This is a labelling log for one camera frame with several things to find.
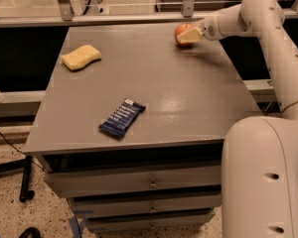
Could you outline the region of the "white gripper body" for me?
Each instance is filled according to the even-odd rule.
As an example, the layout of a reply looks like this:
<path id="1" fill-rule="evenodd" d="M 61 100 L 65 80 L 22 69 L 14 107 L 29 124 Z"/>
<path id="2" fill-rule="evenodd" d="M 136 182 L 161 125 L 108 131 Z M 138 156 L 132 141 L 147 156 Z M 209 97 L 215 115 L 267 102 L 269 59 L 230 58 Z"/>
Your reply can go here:
<path id="1" fill-rule="evenodd" d="M 207 40 L 218 41 L 224 38 L 220 30 L 219 17 L 219 13 L 213 13 L 200 21 L 202 36 Z"/>

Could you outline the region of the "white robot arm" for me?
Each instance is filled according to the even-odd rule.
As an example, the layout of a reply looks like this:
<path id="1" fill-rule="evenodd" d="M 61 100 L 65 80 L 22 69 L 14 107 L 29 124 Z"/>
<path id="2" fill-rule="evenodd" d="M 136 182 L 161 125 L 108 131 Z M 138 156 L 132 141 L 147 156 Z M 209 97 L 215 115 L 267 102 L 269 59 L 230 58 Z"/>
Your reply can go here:
<path id="1" fill-rule="evenodd" d="M 242 0 L 176 38 L 257 37 L 281 112 L 242 119 L 225 136 L 223 238 L 298 238 L 298 48 L 284 19 L 277 0 Z"/>

